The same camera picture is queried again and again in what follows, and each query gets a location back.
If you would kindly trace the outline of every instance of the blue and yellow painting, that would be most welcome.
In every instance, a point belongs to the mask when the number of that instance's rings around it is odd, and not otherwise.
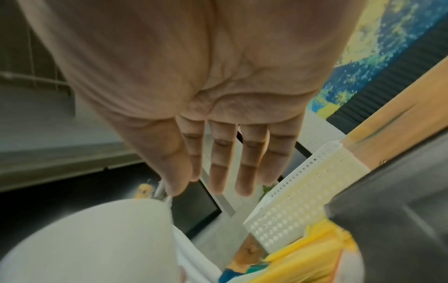
[[[448,0],[370,0],[333,74],[308,109],[328,118],[448,15]]]

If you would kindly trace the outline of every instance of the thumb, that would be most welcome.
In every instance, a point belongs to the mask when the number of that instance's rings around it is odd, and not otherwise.
[[[87,100],[112,125],[124,142],[160,175],[169,195],[176,196],[185,190],[193,169],[174,118],[151,120],[125,117]]]

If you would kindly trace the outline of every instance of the hand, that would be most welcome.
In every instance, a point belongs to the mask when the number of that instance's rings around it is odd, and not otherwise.
[[[19,4],[75,93],[161,175],[170,194],[200,176],[206,120],[214,139],[209,188],[221,193],[240,124],[235,189],[246,196],[286,167],[305,108],[365,0]]]

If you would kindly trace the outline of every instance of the painting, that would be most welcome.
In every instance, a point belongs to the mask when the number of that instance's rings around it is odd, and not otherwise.
[[[448,0],[370,0],[335,69],[308,109],[328,118],[448,14]]]

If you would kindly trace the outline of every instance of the perforated panel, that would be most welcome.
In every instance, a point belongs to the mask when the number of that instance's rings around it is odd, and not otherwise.
[[[327,143],[280,182],[244,225],[268,253],[275,252],[324,219],[323,206],[368,172],[339,143]]]

